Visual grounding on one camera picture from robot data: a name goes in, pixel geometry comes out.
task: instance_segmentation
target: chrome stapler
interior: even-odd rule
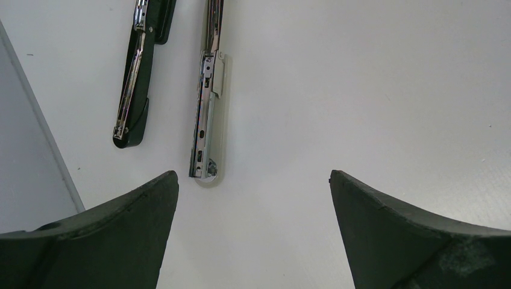
[[[223,170],[226,55],[221,51],[224,0],[208,0],[198,84],[198,102],[189,176],[211,184]]]
[[[149,109],[154,45],[169,38],[176,0],[137,0],[113,142],[118,148],[142,142]]]

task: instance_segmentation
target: metal clip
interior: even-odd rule
[[[133,60],[131,61],[128,80],[126,81],[126,85],[122,91],[121,104],[119,105],[119,112],[117,113],[117,122],[113,131],[113,137],[119,140],[122,140],[124,134],[128,132],[126,121],[128,119],[128,113],[130,112],[131,98],[133,96],[133,90],[135,89],[135,83],[137,82],[140,62],[142,60],[144,41],[145,32],[139,31],[139,38],[137,40],[135,54],[133,55]]]
[[[205,49],[201,53],[198,103],[195,118],[189,176],[212,182],[220,169],[212,154],[215,103],[222,98],[224,86],[224,54],[219,50],[224,0],[209,0]]]
[[[135,13],[133,17],[133,28],[135,30],[142,30],[145,32],[145,19],[147,14],[147,5],[149,4],[149,0],[137,0],[137,4],[135,6]]]

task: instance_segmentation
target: white table surface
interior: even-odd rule
[[[0,0],[86,208],[166,170],[159,288],[353,288],[328,177],[511,229],[511,2],[226,0],[223,182],[187,177],[205,0],[155,49],[145,139],[111,141],[134,1]]]

